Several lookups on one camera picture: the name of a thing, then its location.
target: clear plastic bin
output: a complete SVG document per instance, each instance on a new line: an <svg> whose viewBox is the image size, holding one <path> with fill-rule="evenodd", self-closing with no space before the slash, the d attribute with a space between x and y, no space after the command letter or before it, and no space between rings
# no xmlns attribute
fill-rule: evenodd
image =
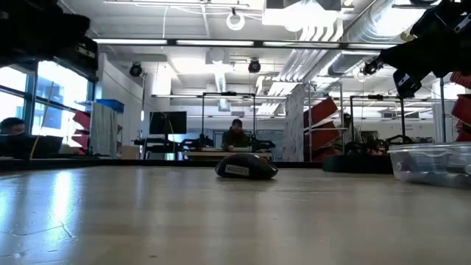
<svg viewBox="0 0 471 265"><path fill-rule="evenodd" d="M471 188L471 143L398 145L389 154L398 180Z"/></svg>

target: white sticker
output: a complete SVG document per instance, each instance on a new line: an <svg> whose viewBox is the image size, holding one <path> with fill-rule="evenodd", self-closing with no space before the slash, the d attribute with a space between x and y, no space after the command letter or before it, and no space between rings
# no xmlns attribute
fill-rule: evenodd
<svg viewBox="0 0 471 265"><path fill-rule="evenodd" d="M243 166L226 165L226 173L239 174L241 176L248 176L249 169L244 168Z"/></svg>

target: ceiling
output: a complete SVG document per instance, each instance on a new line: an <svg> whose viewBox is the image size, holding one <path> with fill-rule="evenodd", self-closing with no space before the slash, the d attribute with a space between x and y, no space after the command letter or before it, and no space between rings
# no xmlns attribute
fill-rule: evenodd
<svg viewBox="0 0 471 265"><path fill-rule="evenodd" d="M299 40L301 31L290 32L284 26L262 24L262 12L265 0L213 0L213 3L249 4L248 10L237 12L245 14L245 25L239 31L228 29L226 18L230 9L201 7L150 7L134 4L105 4L103 0L60 0L66 9L73 13L86 15L92 20L91 35L98 38L201 38L201 39L244 39L244 40ZM198 3L200 0L168 0ZM371 0L353 0L354 10L346 10L339 17L343 27L371 3ZM215 77L205 70L205 56L210 48L159 47L159 46L108 46L102 47L108 54L164 54L166 63L173 69L175 76L171 83L173 94L191 94L210 91L214 88ZM260 75L279 73L290 58L288 49L226 49L233 66L225 74L228 88L238 92L254 92ZM251 58L259 58L261 72L249 74L247 67ZM131 60L123 60L119 65L127 71ZM144 71L155 73L158 62L143 62ZM360 94L395 94L392 80L394 69L385 68L366 80L354 77L351 72L339 79L343 84L344 95ZM417 92L418 97L430 97L426 86ZM331 96L338 96L333 90ZM200 105L198 100L178 100L179 105Z"/></svg>

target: person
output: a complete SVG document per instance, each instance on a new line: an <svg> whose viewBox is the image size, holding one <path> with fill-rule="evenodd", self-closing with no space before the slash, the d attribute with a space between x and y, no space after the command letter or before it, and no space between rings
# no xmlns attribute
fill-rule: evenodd
<svg viewBox="0 0 471 265"><path fill-rule="evenodd" d="M233 125L222 135L222 149L232 151L234 147L248 147L249 137L244 133L242 121L234 119Z"/></svg>
<svg viewBox="0 0 471 265"><path fill-rule="evenodd" d="M24 133L24 121L19 118L6 118L0 123L0 134L20 135Z"/></svg>
<svg viewBox="0 0 471 265"><path fill-rule="evenodd" d="M352 126L352 116L349 113L344 113L344 128L347 128L344 131L344 142L348 144L349 142L361 143L360 132L357 128Z"/></svg>

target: person sitting at desk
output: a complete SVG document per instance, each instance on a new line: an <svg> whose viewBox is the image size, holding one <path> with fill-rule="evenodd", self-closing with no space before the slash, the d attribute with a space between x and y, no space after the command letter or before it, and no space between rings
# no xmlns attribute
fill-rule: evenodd
<svg viewBox="0 0 471 265"><path fill-rule="evenodd" d="M222 149L232 151L234 147L248 147L249 137L244 133L242 121L233 120L233 125L222 135Z"/></svg>
<svg viewBox="0 0 471 265"><path fill-rule="evenodd" d="M0 134L20 135L24 133L24 121L19 118L6 118L0 123Z"/></svg>

